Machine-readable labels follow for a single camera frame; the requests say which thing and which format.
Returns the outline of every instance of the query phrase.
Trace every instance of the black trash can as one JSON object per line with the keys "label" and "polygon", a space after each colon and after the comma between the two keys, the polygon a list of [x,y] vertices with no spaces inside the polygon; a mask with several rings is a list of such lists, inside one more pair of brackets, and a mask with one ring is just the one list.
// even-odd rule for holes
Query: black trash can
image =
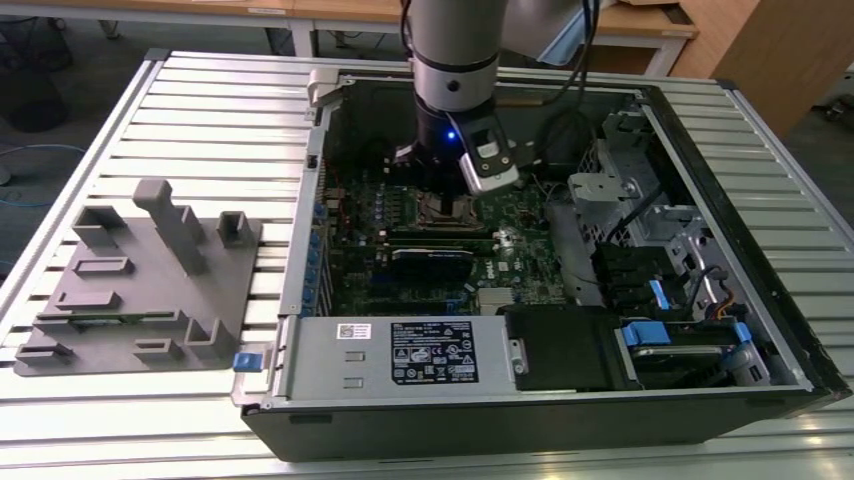
{"label": "black trash can", "polygon": [[71,51],[47,19],[0,16],[0,34],[0,116],[16,130],[43,132],[68,117],[48,73],[71,65]]}
{"label": "black trash can", "polygon": [[0,15],[0,35],[35,71],[59,72],[74,63],[63,32],[50,18]]}

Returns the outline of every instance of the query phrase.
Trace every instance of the metal bracket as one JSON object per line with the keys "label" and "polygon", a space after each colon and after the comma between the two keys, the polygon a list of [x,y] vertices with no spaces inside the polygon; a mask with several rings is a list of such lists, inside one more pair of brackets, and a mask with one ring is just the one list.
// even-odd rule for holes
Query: metal bracket
{"label": "metal bracket", "polygon": [[308,104],[314,107],[322,107],[330,103],[328,97],[338,88],[339,85],[339,70],[338,68],[315,68],[308,75]]}

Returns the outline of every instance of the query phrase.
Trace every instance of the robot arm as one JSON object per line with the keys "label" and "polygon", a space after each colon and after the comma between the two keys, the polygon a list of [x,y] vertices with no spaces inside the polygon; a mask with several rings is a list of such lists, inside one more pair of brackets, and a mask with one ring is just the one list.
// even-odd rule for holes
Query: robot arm
{"label": "robot arm", "polygon": [[[406,3],[418,110],[410,154],[430,170],[428,189],[450,196],[479,195],[519,179],[518,155],[495,117],[493,98],[509,1]],[[565,14],[581,13],[582,0],[511,0],[513,11],[529,18],[533,11],[534,18],[541,11],[554,14],[555,4]]]}

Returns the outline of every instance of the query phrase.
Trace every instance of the blue tab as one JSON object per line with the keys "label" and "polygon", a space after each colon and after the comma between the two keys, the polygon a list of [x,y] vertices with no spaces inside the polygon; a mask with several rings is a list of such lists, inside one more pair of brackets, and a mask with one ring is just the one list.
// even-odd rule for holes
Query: blue tab
{"label": "blue tab", "polygon": [[254,373],[264,370],[264,354],[238,353],[231,368],[238,373]]}
{"label": "blue tab", "polygon": [[738,335],[738,340],[745,343],[753,340],[753,335],[750,334],[750,329],[747,328],[747,324],[743,322],[738,322],[735,324],[735,335]]}
{"label": "blue tab", "polygon": [[622,328],[626,345],[630,347],[638,345],[670,345],[670,335],[665,322],[631,322],[629,326]]}
{"label": "blue tab", "polygon": [[629,326],[629,327],[623,327],[622,330],[623,330],[623,338],[626,339],[626,346],[634,347],[635,345],[638,345],[638,343],[641,343],[641,340],[638,340],[638,334],[635,333],[634,328]]}
{"label": "blue tab", "polygon": [[662,310],[670,310],[670,301],[667,300],[667,295],[665,295],[662,282],[659,282],[658,280],[650,280],[650,287],[653,287],[653,293],[655,294],[658,308],[661,308]]}

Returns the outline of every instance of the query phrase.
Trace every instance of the warning label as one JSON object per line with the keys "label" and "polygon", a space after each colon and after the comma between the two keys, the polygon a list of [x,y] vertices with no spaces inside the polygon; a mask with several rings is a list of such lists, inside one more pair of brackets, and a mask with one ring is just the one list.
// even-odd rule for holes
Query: warning label
{"label": "warning label", "polygon": [[392,323],[391,379],[398,385],[478,382],[471,322]]}

